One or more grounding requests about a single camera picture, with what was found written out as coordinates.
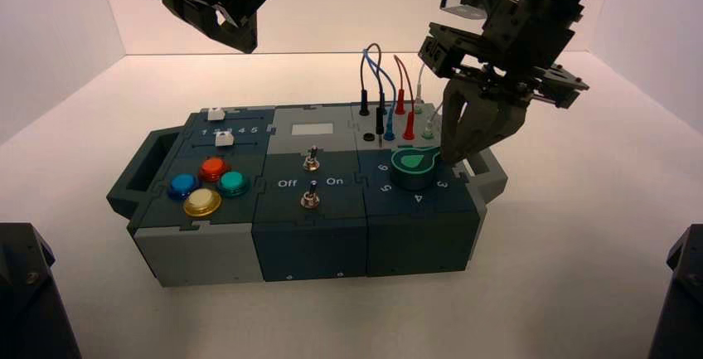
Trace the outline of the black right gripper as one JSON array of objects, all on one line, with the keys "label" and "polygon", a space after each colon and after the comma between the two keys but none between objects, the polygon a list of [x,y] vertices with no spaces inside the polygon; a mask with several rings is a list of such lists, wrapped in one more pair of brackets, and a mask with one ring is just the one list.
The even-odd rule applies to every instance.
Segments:
[{"label": "black right gripper", "polygon": [[[480,34],[430,23],[420,59],[440,78],[470,76],[463,65],[471,56],[487,65],[486,81],[504,71],[504,85],[517,94],[534,93],[557,108],[568,108],[589,86],[557,59],[582,17],[579,0],[441,0],[440,7],[466,18],[482,19]],[[476,94],[477,86],[451,79],[442,107],[441,153],[446,163],[491,147],[525,123],[529,102]]]}]

